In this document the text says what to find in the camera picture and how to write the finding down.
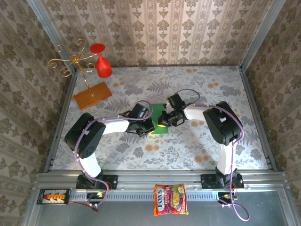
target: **patterned wall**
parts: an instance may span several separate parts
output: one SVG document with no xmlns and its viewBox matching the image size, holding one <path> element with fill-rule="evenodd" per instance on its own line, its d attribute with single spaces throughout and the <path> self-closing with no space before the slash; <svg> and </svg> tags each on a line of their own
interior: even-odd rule
<svg viewBox="0 0 301 226">
<path fill-rule="evenodd" d="M 0 34 L 0 225 L 20 225 L 66 80 L 48 70 L 54 47 L 25 0 L 0 2 Z"/>
<path fill-rule="evenodd" d="M 247 74 L 279 170 L 301 212 L 301 1 L 287 0 Z"/>
<path fill-rule="evenodd" d="M 43 0 L 57 32 L 113 66 L 238 65 L 272 0 Z"/>
</svg>

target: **wooden block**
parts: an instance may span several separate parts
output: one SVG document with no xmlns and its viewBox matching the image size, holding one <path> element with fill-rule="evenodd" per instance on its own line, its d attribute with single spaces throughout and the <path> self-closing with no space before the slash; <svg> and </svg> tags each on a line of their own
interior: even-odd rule
<svg viewBox="0 0 301 226">
<path fill-rule="evenodd" d="M 88 89 L 73 96 L 80 110 L 84 110 L 88 107 L 91 107 L 97 104 L 98 102 L 112 96 L 112 93 L 105 84 L 105 82 L 101 82 L 96 86 L 93 86 L 91 90 L 94 94 L 94 97 L 91 95 L 91 92 Z"/>
</svg>

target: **green square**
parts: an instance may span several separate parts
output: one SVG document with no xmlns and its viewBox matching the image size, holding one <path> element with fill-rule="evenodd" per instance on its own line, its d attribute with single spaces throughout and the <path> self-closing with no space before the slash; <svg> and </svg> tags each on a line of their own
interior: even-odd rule
<svg viewBox="0 0 301 226">
<path fill-rule="evenodd" d="M 151 120 L 152 123 L 155 126 L 155 131 L 151 133 L 151 135 L 156 135 L 156 134 L 163 134 L 163 133 L 169 133 L 168 127 L 160 127 L 158 126 L 158 118 L 161 116 L 162 111 L 165 111 L 165 107 L 163 106 L 164 104 L 152 104 L 152 114 L 151 114 Z"/>
</svg>

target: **floral tablecloth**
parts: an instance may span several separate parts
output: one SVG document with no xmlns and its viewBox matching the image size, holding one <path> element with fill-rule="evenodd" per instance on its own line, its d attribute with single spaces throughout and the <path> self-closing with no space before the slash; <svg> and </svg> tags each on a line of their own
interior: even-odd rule
<svg viewBox="0 0 301 226">
<path fill-rule="evenodd" d="M 226 101 L 237 114 L 246 132 L 245 138 L 237 145 L 238 169 L 267 169 L 238 67 L 113 68 L 113 75 L 105 80 L 100 79 L 96 71 L 87 73 L 87 79 L 90 86 L 105 81 L 112 96 L 85 111 L 79 109 L 74 99 L 71 100 L 53 170 L 78 169 L 72 151 L 64 142 L 64 136 L 84 112 L 95 117 L 115 116 L 131 110 L 137 100 L 165 103 L 169 96 L 184 88 L 200 92 L 200 104 Z M 86 89 L 79 75 L 73 94 Z M 189 92 L 180 95 L 186 103 L 196 98 L 195 94 Z M 168 134 L 141 138 L 129 133 L 107 134 L 101 138 L 96 150 L 98 162 L 107 170 L 212 170 L 218 160 L 217 154 L 217 143 L 203 121 L 186 121 L 179 127 L 170 128 Z"/>
</svg>

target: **snack bag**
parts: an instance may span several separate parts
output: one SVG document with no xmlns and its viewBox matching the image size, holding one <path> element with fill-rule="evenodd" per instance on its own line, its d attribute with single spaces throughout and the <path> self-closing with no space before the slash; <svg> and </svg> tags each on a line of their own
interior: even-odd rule
<svg viewBox="0 0 301 226">
<path fill-rule="evenodd" d="M 162 214 L 188 214 L 185 184 L 155 185 L 155 216 Z"/>
</svg>

